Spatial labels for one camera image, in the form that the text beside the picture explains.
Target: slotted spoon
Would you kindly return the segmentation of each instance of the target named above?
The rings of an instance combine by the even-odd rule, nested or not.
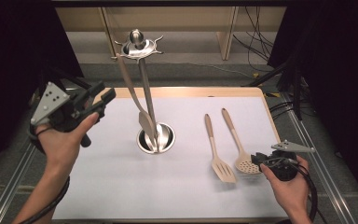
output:
[[[213,137],[211,118],[209,117],[208,114],[205,115],[205,124],[206,124],[206,130],[208,131],[209,141],[211,142],[211,147],[213,152],[212,167],[214,169],[214,172],[217,174],[217,176],[219,176],[220,180],[222,180],[223,182],[229,182],[229,183],[237,182],[234,172],[232,172],[231,168],[217,156],[216,145]]]
[[[237,167],[238,170],[246,174],[251,174],[251,175],[260,174],[260,171],[258,170],[258,166],[252,163],[251,155],[249,155],[243,149],[240,138],[238,137],[237,132],[235,131],[234,124],[231,121],[231,117],[228,114],[228,111],[225,108],[223,108],[222,113],[228,128],[231,130],[235,143],[237,144],[237,147],[240,150],[240,155],[235,160],[235,167]]]

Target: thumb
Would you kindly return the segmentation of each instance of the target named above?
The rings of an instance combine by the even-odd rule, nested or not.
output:
[[[87,131],[97,122],[97,119],[100,115],[97,112],[94,112],[88,115],[81,123],[75,128],[72,133],[79,139],[82,138]]]
[[[278,179],[278,177],[276,177],[276,175],[271,171],[271,169],[269,169],[269,167],[267,167],[265,164],[260,164],[260,168],[261,171],[263,172],[264,176],[267,178],[267,180],[272,183],[275,182]]]

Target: black panel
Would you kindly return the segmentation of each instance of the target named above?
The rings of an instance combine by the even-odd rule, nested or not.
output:
[[[295,50],[298,39],[309,30],[310,23],[313,22],[312,16],[318,8],[319,4],[286,8],[268,58],[268,65],[276,68],[287,61]]]
[[[27,109],[43,63],[83,76],[48,2],[0,1],[0,151]]]
[[[321,120],[358,181],[358,2],[328,2],[310,43],[306,80]]]
[[[52,0],[55,7],[287,7],[321,0]]]

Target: spatula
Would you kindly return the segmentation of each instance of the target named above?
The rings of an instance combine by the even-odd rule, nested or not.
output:
[[[213,152],[212,167],[214,169],[214,172],[217,174],[217,176],[219,176],[220,180],[222,180],[223,182],[229,182],[229,183],[237,182],[234,172],[232,172],[231,168],[217,156],[216,145],[213,137],[212,122],[208,114],[205,115],[205,124],[206,124],[206,130],[208,131],[209,141],[211,142],[211,147]]]
[[[139,109],[139,123],[141,124],[142,129],[145,131],[147,136],[150,138],[150,142],[153,146],[153,148],[156,148],[157,142],[156,142],[156,125],[153,123],[153,120],[150,118],[150,115],[144,110],[144,108],[141,106],[141,103],[138,100],[138,97],[136,96],[135,89],[133,88],[133,84],[130,78],[129,71],[127,70],[126,64],[124,64],[123,59],[121,58],[120,54],[116,54],[117,56],[117,62],[118,66],[121,70],[121,75],[123,76],[124,82],[127,85],[127,88],[129,89],[129,92],[131,94],[133,102],[136,104],[136,106]]]
[[[228,114],[228,111],[225,108],[223,108],[222,113],[228,128],[231,130],[235,143],[237,144],[237,147],[240,150],[240,155],[235,160],[235,167],[237,167],[238,170],[246,174],[251,174],[251,175],[259,174],[260,171],[258,170],[258,166],[252,163],[251,155],[249,155],[248,153],[245,152],[245,150],[243,150],[240,138],[238,137],[237,132],[235,131],[234,124],[231,121],[231,117]]]

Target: table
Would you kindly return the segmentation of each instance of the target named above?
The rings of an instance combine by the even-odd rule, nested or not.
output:
[[[142,89],[136,89],[142,97]],[[127,89],[105,109],[89,131],[71,173],[71,187],[57,206],[55,220],[126,222],[277,221],[286,214],[267,179],[240,174],[237,183],[220,181],[204,115],[210,115],[217,152],[234,169],[238,150],[221,114],[230,113],[249,153],[269,154],[279,142],[262,91],[258,88],[152,88],[157,121],[173,127],[172,148],[158,155],[136,144],[138,109]]]

